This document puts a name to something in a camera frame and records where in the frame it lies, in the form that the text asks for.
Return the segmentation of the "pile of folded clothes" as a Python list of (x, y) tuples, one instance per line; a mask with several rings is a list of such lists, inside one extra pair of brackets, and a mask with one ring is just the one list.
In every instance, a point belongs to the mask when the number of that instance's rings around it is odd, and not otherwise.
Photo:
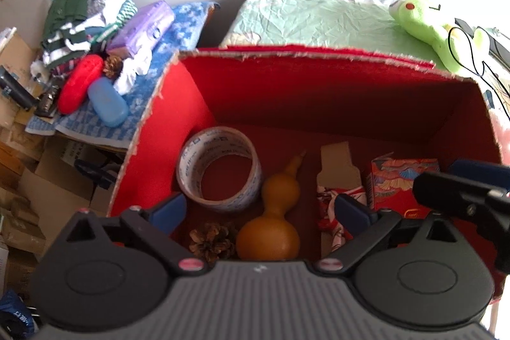
[(137, 12), (133, 0), (51, 0), (40, 39), (41, 61), (52, 71), (102, 45)]

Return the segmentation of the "red patterned gift box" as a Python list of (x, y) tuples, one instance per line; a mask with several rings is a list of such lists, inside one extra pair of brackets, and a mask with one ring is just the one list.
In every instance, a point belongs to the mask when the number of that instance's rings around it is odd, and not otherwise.
[(374, 211), (391, 209), (406, 219), (424, 219), (430, 208), (420, 205), (412, 193), (414, 179), (424, 172), (438, 172), (437, 159), (372, 160), (368, 176), (369, 206)]

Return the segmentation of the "green frog plush toy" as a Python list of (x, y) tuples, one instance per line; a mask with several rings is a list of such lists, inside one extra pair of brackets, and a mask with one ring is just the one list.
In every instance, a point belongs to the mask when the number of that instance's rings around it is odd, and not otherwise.
[(430, 45), (449, 72), (469, 75), (460, 65), (469, 52), (468, 40), (448, 22), (440, 4), (429, 6), (424, 0), (397, 0), (389, 6), (389, 13), (408, 34)]

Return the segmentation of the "red white knotted tassel card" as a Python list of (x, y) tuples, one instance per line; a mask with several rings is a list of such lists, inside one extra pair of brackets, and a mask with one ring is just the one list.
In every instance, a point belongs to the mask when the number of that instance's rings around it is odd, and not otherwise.
[(325, 257), (353, 239), (335, 219), (336, 197), (346, 193), (362, 205), (368, 205), (368, 201), (360, 170), (352, 164), (347, 141), (322, 146), (321, 163), (322, 170), (317, 175), (318, 227), (321, 232), (322, 257)]

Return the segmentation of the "tan calabash gourd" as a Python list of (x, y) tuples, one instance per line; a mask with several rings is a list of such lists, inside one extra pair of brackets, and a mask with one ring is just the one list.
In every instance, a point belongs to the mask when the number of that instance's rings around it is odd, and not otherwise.
[(300, 249), (300, 237), (285, 215), (301, 195), (296, 179), (305, 152), (294, 156), (279, 173), (274, 173), (262, 185), (264, 212), (247, 222), (238, 232), (238, 258), (248, 262), (293, 260)]

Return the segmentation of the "blue oval case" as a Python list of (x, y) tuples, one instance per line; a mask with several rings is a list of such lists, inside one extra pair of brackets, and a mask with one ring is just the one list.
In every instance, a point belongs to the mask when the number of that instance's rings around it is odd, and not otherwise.
[(100, 77), (93, 81), (87, 89), (87, 95), (104, 125), (115, 128), (128, 117), (129, 107), (109, 78)]

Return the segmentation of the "green bed sheet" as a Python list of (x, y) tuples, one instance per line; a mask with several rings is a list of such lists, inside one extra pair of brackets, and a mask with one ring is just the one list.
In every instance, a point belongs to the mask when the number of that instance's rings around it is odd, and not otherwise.
[(396, 0), (245, 0), (221, 45), (353, 47), (442, 62), (390, 16)]

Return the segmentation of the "brown pine cone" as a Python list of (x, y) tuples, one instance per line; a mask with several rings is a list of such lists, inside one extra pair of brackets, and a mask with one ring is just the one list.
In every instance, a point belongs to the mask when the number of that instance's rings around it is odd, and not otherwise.
[(189, 232), (189, 236), (191, 253), (209, 267), (217, 261), (236, 257), (237, 232), (232, 227), (220, 223), (206, 223), (203, 229)]

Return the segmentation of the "clear packing tape roll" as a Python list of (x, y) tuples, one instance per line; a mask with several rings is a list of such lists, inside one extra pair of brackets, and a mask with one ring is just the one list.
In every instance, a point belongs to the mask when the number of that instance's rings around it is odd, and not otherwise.
[(250, 139), (235, 128), (214, 127), (192, 136), (176, 165), (182, 192), (215, 211), (241, 211), (254, 202), (262, 168)]

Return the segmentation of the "blue checkered towel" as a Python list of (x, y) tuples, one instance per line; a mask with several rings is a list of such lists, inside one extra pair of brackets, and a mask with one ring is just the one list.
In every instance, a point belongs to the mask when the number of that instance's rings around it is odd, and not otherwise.
[(172, 8), (175, 20), (153, 49), (148, 73), (138, 76), (131, 91), (124, 96), (130, 113), (118, 127), (106, 126), (92, 105), (85, 103), (72, 115), (57, 117), (52, 123), (33, 116), (25, 131), (43, 136), (61, 133), (92, 145), (128, 148), (167, 63), (176, 52), (196, 48), (203, 28), (218, 7), (214, 2), (194, 2)]

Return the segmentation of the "small pine cone on towel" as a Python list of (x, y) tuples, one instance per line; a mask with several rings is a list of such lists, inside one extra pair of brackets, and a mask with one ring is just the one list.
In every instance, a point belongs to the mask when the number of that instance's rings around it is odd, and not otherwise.
[(119, 56), (110, 55), (105, 59), (103, 75), (109, 80), (116, 80), (124, 67), (124, 60)]

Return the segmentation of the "large red cardboard box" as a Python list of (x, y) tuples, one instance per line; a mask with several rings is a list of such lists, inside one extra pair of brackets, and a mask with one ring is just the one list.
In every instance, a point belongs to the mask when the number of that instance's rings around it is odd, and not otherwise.
[(173, 54), (142, 113), (109, 212), (150, 208), (179, 186), (177, 161), (192, 135), (236, 128), (253, 143), (264, 175), (297, 154), (302, 196), (290, 213), (301, 258), (321, 254), (317, 174), (322, 146), (345, 141), (368, 173), (380, 155), (501, 164), (505, 155), (475, 81), (431, 63), (351, 48), (207, 48)]

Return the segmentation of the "purple tissue pack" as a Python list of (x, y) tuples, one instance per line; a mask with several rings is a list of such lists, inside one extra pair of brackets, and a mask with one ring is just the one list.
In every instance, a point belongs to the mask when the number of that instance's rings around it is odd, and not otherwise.
[(164, 0), (143, 6), (108, 43), (106, 52), (126, 59), (142, 48), (152, 50), (174, 20), (175, 14)]

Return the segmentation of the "black thermos bottle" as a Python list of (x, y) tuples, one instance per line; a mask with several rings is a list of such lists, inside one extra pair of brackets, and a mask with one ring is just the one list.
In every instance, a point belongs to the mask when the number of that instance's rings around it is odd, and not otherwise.
[(4, 66), (0, 68), (0, 85), (3, 94), (25, 111), (30, 111), (39, 103), (39, 100), (28, 92)]

